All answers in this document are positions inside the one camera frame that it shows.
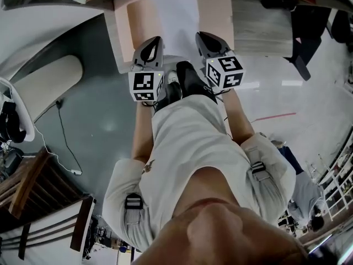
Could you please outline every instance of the floor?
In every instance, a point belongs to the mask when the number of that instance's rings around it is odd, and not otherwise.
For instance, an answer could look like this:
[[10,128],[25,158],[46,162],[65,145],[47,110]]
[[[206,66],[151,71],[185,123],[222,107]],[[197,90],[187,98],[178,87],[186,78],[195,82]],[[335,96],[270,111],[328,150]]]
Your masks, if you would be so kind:
[[[312,74],[308,82],[303,82],[283,58],[241,56],[247,74],[238,90],[255,130],[286,141],[304,169],[312,164],[318,172],[324,168],[318,154],[330,164],[353,123],[353,98],[335,84],[347,74],[345,45],[336,43],[327,32],[322,39],[308,66]],[[58,38],[13,80],[68,54],[81,59],[84,75],[62,96],[66,137],[83,170],[80,177],[67,175],[93,194],[97,199],[95,213],[100,214],[115,162],[130,155],[136,109],[127,75],[117,71],[104,17],[87,21]],[[292,115],[263,119],[283,114]],[[41,117],[37,127],[61,163],[77,169],[65,147],[56,107]],[[37,136],[19,147],[34,152],[42,145]]]

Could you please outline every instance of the person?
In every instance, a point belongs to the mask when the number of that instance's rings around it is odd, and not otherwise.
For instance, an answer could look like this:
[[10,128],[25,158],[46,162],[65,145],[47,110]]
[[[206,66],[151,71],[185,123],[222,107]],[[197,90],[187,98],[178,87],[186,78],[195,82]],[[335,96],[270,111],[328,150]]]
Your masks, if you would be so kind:
[[288,203],[289,214],[300,227],[309,225],[314,232],[319,231],[325,224],[322,217],[322,209],[325,207],[323,188],[312,181],[288,146],[283,146],[279,141],[272,143],[296,171],[296,184],[292,199]]
[[132,156],[116,163],[103,204],[112,230],[143,252],[136,264],[313,258],[273,225],[292,196],[295,170],[254,132],[235,90],[223,101],[232,138],[211,88],[180,62],[153,117],[137,103]]

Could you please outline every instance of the black buckle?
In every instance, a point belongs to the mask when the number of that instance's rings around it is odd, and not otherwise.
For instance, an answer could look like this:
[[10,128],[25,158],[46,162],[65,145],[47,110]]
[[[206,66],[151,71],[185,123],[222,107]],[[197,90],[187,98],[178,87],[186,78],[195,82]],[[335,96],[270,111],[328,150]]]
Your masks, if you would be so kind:
[[129,194],[125,199],[125,209],[143,209],[141,196],[136,193]]
[[253,174],[255,174],[257,172],[265,171],[266,167],[265,167],[265,164],[259,161],[252,164],[252,170],[253,170]]

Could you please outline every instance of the black cable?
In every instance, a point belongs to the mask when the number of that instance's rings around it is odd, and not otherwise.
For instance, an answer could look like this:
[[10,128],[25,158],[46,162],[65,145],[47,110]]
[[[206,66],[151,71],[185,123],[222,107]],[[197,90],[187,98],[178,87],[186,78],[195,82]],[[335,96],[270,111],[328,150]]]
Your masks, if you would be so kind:
[[60,109],[58,108],[57,111],[58,111],[59,118],[60,118],[60,124],[61,124],[61,128],[62,128],[62,134],[63,134],[64,140],[65,140],[65,145],[66,145],[67,149],[71,152],[73,158],[75,159],[75,161],[76,161],[76,163],[77,163],[77,165],[79,166],[79,169],[80,169],[80,171],[81,171],[81,174],[75,174],[75,173],[73,173],[73,174],[74,174],[75,176],[77,176],[77,177],[82,176],[83,171],[82,171],[81,165],[78,163],[75,154],[71,151],[70,147],[68,147],[68,145],[67,145],[65,130],[64,130],[64,126],[63,126],[63,124],[62,124],[62,119],[61,119],[61,114],[60,114]]
[[229,91],[231,91],[231,90],[230,90],[230,89],[228,89],[227,91],[221,91],[221,92],[218,92],[218,93],[213,94],[213,95],[214,95],[214,96],[218,96],[218,95],[221,95],[221,94],[227,93],[227,92],[229,92]]
[[45,112],[44,112],[43,114],[41,114],[41,115],[38,117],[38,119],[36,119],[36,120],[34,121],[34,124],[37,123],[37,121],[38,121],[40,118],[42,118],[42,116],[43,116],[46,112],[48,112],[48,111],[50,110],[50,108],[54,107],[55,105],[56,105],[56,103],[54,103],[52,106],[50,106],[48,109],[46,109]]
[[153,104],[147,104],[145,101],[142,102],[142,105],[143,105],[143,106],[146,106],[146,107],[154,107],[154,106],[156,106],[157,104],[158,104],[158,102],[154,102]]
[[7,144],[6,142],[4,142],[4,144],[5,144],[8,148],[10,148],[11,150],[18,150],[18,151],[21,151],[21,152],[22,152],[21,149],[19,149],[19,148],[17,148],[17,147],[14,147],[14,146],[11,146],[11,145],[10,145],[11,143]]
[[223,102],[223,99],[218,97],[218,96],[215,96],[219,101],[222,101]]

